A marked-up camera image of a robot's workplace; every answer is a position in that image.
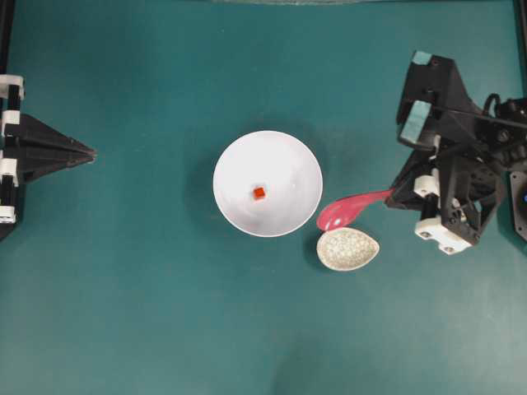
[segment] screw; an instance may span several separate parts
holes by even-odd
[[[502,129],[497,133],[497,140],[499,142],[508,142],[509,141],[509,131]]]

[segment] white plastic clip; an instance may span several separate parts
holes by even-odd
[[[16,109],[6,109],[2,113],[2,137],[6,136],[6,125],[20,125],[20,111]]]
[[[8,99],[10,85],[19,86],[18,95],[20,96],[20,100],[24,100],[24,97],[26,96],[26,91],[24,90],[24,78],[21,76],[12,76],[10,74],[0,74],[0,97]]]

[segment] black mechanical part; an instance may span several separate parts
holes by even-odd
[[[515,231],[527,241],[527,174],[513,171],[509,174],[509,180]]]
[[[502,173],[527,170],[527,99],[502,103],[499,95],[490,94],[480,109],[469,98],[455,62],[432,55],[427,64],[412,62],[408,69],[397,115],[401,129],[416,102],[425,103],[429,112],[416,140],[399,135],[414,151],[385,203],[430,218],[430,198],[413,188],[416,178],[437,169],[441,224],[475,245],[505,196]]]
[[[14,6],[14,0],[0,0],[0,75],[7,74]],[[16,169],[16,174],[0,172],[0,208],[8,208],[0,211],[0,240],[21,222],[26,184],[55,171],[92,162],[96,157],[95,150],[90,147],[64,136],[30,115],[21,114],[20,93],[20,86],[7,86],[5,109],[11,110],[16,117],[6,118],[3,122],[5,128],[0,160],[11,160],[10,171]],[[3,102],[0,98],[0,111],[4,110]]]

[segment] black metal frame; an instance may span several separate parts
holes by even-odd
[[[0,0],[0,75],[7,74],[7,59],[15,11],[15,0]],[[7,86],[7,110],[18,114],[15,123],[6,123],[2,136],[2,158],[16,160],[16,179],[0,174],[0,205],[14,207],[12,218],[0,217],[0,240],[8,236],[21,221],[26,184],[54,171],[92,162],[96,152],[66,137],[45,123],[20,113],[21,87]],[[3,111],[0,98],[0,111]]]

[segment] pink spoon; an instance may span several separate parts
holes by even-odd
[[[356,220],[362,210],[374,202],[384,201],[392,192],[392,189],[388,189],[343,197],[322,210],[316,220],[316,225],[324,232],[349,225]]]

